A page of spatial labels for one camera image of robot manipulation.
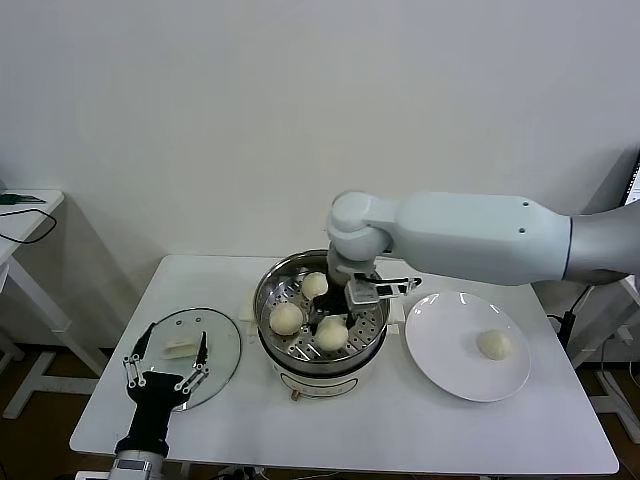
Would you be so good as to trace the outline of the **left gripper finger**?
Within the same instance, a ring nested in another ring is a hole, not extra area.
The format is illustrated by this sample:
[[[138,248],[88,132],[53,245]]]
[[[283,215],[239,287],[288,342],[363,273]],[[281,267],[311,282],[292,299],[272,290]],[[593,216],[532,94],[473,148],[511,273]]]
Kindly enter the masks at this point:
[[[209,375],[208,362],[208,338],[207,333],[201,333],[200,344],[196,355],[195,363],[191,373],[174,385],[174,390],[181,393],[193,392]]]
[[[155,323],[152,322],[134,344],[131,354],[123,357],[122,363],[126,373],[127,387],[130,389],[146,385],[141,362],[144,359],[154,328]]]

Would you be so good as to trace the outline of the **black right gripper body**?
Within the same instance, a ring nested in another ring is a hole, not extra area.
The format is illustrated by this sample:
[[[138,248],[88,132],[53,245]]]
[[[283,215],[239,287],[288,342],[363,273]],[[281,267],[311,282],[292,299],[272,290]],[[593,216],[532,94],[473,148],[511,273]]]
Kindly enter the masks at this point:
[[[312,300],[312,318],[322,319],[325,316],[348,315],[349,306],[343,286],[330,286],[325,294]]]

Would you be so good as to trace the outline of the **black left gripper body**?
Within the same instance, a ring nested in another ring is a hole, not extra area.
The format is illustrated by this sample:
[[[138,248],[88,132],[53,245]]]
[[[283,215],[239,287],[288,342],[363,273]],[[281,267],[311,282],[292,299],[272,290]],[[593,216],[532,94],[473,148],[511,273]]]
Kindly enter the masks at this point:
[[[142,379],[144,386],[127,388],[136,408],[128,433],[116,444],[115,453],[139,450],[167,456],[166,437],[172,410],[187,402],[190,394],[175,389],[184,380],[181,375],[148,371]]]

